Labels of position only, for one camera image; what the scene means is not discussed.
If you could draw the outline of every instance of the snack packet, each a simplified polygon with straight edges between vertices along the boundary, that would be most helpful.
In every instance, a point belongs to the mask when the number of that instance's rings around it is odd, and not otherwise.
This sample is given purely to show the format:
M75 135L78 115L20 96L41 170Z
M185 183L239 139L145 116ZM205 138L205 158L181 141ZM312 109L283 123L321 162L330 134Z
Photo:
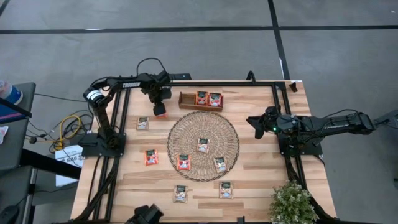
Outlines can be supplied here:
M217 173L228 171L224 157L215 158L214 163L216 165Z
M182 186L182 185L175 186L173 202L181 202L181 203L188 202L188 187L187 186Z
M149 125L148 117L140 117L137 120L137 130L147 130Z
M157 155L157 150L147 150L145 151L145 165L155 165L159 163L159 157Z
M7 134L8 131L8 126L0 127L0 144L2 144L2 141Z
M208 153L210 140L200 138L198 139L198 151Z
M208 93L204 91L197 91L195 104L206 105L207 104Z
M191 170L191 155L177 156L177 170Z
M210 93L208 106L221 106L222 98L220 93Z
M232 183L229 181L221 181L220 182L220 198L234 198L232 194Z

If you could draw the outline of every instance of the woven wicker tray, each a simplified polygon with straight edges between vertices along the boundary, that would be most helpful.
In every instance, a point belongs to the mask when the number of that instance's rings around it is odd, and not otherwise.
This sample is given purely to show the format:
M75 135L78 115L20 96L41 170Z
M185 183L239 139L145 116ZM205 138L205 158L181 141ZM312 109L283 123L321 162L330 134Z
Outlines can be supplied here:
M199 138L210 140L207 154L197 150ZM214 158L224 157L229 170L235 165L239 156L238 134L226 118L216 113L196 111L175 123L169 133L167 153L175 170L178 155L192 156L191 170L177 171L184 177L199 182L215 180L228 171L217 173Z

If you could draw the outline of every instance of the green plant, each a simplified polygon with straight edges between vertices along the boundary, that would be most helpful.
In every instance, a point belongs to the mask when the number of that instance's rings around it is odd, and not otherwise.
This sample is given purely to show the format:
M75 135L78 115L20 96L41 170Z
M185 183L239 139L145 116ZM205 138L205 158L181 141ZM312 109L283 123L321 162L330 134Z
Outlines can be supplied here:
M274 188L270 216L273 222L285 224L314 223L318 219L310 204L310 193L296 182Z

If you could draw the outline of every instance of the wooden tray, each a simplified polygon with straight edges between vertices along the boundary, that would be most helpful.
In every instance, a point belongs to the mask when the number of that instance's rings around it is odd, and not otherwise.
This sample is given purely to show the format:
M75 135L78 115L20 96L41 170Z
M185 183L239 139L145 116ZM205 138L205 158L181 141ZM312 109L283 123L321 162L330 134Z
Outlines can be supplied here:
M195 104L194 93L182 93L180 92L180 99L178 100L178 106L180 109L191 109L191 110L202 110L202 111L218 111L221 112L224 106L224 96L221 96L221 106L205 106Z

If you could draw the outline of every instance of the wooden tabletop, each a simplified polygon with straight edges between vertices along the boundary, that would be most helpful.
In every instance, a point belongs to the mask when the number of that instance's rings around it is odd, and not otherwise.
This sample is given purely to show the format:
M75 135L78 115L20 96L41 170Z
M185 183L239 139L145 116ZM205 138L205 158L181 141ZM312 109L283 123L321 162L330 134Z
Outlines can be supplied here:
M296 93L287 90L292 114L310 115L303 83L297 83L297 88ZM212 182L194 182L183 178L174 170L167 156L170 129L182 116L193 112L178 107L179 93L196 93L197 90L224 95L224 108L220 115L232 123L240 142L239 157L233 169ZM122 96L116 124L119 124L121 117L123 99ZM281 93L279 99L283 105ZM279 154L276 136L265 133L262 139L255 139L254 128L247 124L246 118L259 116L268 106L274 105L271 87L173 87L172 98L164 100L164 103L168 117L156 119L148 97L140 89L131 92L125 130L126 150L119 165L111 222L125 222L133 216L136 207L153 203L164 213L162 222L235 222L237 217L243 215L247 222L270 221L268 209L272 202L272 188L284 185L288 179L285 162ZM113 103L110 103L107 109L109 117L112 108ZM149 117L149 130L136 130L140 116ZM158 150L159 164L144 165L144 151L148 149ZM323 164L314 156L302 156L302 160L308 189L323 209L335 216ZM96 157L84 162L71 218L77 217L86 207L95 162ZM102 159L96 172L93 195L98 188L101 164ZM221 180L233 182L234 199L218 198ZM188 203L173 203L176 185L189 187ZM104 217L107 196L102 200L100 218Z

